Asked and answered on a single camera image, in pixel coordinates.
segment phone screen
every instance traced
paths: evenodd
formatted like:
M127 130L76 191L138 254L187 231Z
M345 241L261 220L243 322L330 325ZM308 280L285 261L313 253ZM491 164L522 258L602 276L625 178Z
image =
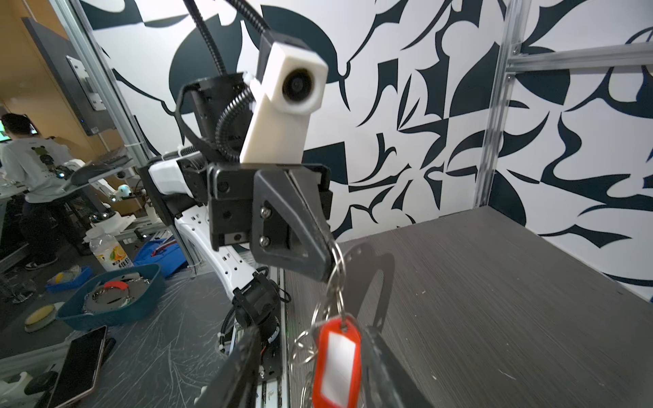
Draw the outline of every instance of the phone screen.
M71 342L48 408L55 408L90 391L102 358L106 326Z

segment brown wall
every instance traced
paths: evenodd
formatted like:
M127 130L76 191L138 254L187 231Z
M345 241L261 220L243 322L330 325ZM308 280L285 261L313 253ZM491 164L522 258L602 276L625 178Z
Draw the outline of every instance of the brown wall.
M68 38L48 0L27 0L36 20ZM89 161L106 153L98 136L86 136L52 76L22 17L29 17L21 0L0 0L0 102L17 114L27 114L43 137L56 136L74 157ZM123 142L114 129L102 133L110 149Z

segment wooden table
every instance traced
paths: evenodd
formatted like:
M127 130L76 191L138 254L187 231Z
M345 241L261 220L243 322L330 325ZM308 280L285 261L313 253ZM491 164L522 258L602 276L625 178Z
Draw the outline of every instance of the wooden table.
M492 208L363 240L394 255L383 338L435 407L653 406L653 305ZM286 279L292 340L324 285Z

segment teal plastic basket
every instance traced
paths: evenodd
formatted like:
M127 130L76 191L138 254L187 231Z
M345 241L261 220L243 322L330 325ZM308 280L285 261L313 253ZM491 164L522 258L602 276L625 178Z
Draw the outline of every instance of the teal plastic basket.
M64 303L57 312L57 319L65 321L75 330L91 330L100 326L115 326L137 321L149 315L157 305L157 301L165 290L165 282L157 264L135 266L134 268L119 269L105 272L84 283L75 294ZM150 280L150 285L145 293L132 304L118 310L102 313L84 313L84 298L94 287L109 282L115 277L138 272L142 277Z

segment black and white patterned wall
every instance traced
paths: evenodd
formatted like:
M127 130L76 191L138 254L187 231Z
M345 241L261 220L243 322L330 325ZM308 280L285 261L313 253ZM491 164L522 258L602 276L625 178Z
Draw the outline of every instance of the black and white patterned wall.
M523 52L651 41L653 1L533 1ZM490 205L653 296L653 66L518 74Z
M160 152L182 143L181 85L215 74L182 0L82 0L129 108ZM306 162L331 167L331 228L349 240L472 207L503 0L257 0L328 63ZM197 0L230 72L258 38L222 0ZM185 120L197 132L189 109Z

